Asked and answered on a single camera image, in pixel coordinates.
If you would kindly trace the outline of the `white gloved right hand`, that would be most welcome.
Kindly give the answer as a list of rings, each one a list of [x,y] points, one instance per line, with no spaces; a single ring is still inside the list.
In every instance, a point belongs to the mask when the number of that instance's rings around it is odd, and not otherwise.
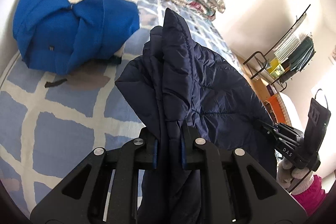
[[[288,159],[284,158],[278,163],[277,182],[288,192],[296,196],[299,195],[313,184],[313,172],[307,167],[304,169],[296,168]]]

